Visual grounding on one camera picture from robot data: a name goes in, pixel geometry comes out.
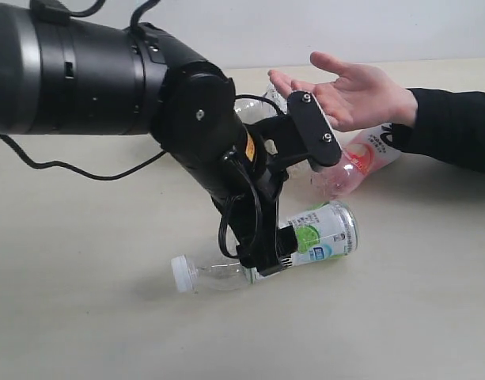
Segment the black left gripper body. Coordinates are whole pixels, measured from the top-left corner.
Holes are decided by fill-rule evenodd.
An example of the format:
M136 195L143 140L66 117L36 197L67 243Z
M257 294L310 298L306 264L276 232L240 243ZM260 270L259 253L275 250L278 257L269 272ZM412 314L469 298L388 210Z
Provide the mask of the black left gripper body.
M218 245L221 253L256 269L256 248L266 232L278 227L279 198L289 178L287 169L307 161L291 116L273 116L248 125L248 154L233 147L221 167L240 183L225 200L213 200L221 213Z

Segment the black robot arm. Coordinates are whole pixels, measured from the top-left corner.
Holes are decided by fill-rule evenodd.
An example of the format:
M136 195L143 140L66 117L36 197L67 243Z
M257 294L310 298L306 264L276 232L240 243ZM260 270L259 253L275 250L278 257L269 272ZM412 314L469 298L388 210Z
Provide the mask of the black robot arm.
M26 8L0 2L0 139L15 135L151 135L210 195L221 213L218 245L262 276L298 250L278 224L288 168L336 165L342 151L309 91L286 111L252 124L235 111L232 78L166 31L142 22L148 1L123 29L88 22L102 7L73 12L58 1Z

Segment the black sleeved forearm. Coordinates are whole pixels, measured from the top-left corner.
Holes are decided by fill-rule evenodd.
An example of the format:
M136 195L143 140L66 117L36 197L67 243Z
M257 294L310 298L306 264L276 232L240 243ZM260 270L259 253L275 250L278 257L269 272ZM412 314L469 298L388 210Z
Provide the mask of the black sleeved forearm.
M391 146L485 173L485 92L414 88L417 113L412 127L392 123Z

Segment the person's open bare hand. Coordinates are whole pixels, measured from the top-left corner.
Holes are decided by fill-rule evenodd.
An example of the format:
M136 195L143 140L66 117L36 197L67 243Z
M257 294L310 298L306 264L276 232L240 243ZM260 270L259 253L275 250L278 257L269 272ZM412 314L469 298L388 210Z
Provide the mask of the person's open bare hand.
M337 131L356 131L386 123L414 126L418 111L415 95L383 70L345 62L319 51L310 55L310 62L335 74L337 79L314 84L279 70L269 70L270 82L285 98L296 91L311 93Z

